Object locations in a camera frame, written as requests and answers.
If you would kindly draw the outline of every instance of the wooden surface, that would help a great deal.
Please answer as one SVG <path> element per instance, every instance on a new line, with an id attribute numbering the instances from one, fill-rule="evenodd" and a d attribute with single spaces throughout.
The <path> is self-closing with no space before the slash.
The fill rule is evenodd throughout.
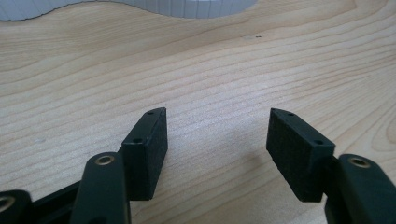
<path id="1" fill-rule="evenodd" d="M 169 150 L 134 223 L 326 223 L 265 149 L 271 107 L 396 182 L 396 1 L 259 0 L 214 20 L 115 3 L 0 22 L 0 190 L 39 199 L 166 106 Z"/>

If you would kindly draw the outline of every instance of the gray curved track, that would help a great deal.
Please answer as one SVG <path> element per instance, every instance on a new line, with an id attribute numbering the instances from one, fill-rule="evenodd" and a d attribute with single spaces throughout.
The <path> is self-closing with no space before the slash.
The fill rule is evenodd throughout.
<path id="1" fill-rule="evenodd" d="M 118 2 L 165 16 L 208 19 L 232 15 L 257 0 L 0 0 L 0 21 L 22 21 L 81 2 Z"/>

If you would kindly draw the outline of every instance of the wooden table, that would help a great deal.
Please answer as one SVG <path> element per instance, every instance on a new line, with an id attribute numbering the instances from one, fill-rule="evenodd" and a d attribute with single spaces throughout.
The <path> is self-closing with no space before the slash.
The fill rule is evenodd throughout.
<path id="1" fill-rule="evenodd" d="M 265 149 L 271 107 L 396 182 L 396 2 L 259 0 L 213 20 L 115 3 L 0 22 L 0 190 L 34 200 L 165 106 L 169 149 L 134 223 L 326 223 Z"/>

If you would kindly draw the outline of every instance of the gray ridged object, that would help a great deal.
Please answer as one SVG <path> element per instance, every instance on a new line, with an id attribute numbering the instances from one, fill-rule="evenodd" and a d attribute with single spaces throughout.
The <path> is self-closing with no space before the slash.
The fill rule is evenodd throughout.
<path id="1" fill-rule="evenodd" d="M 0 21 L 23 21 L 81 2 L 118 2 L 165 16 L 208 19 L 232 15 L 257 0 L 0 0 Z"/>

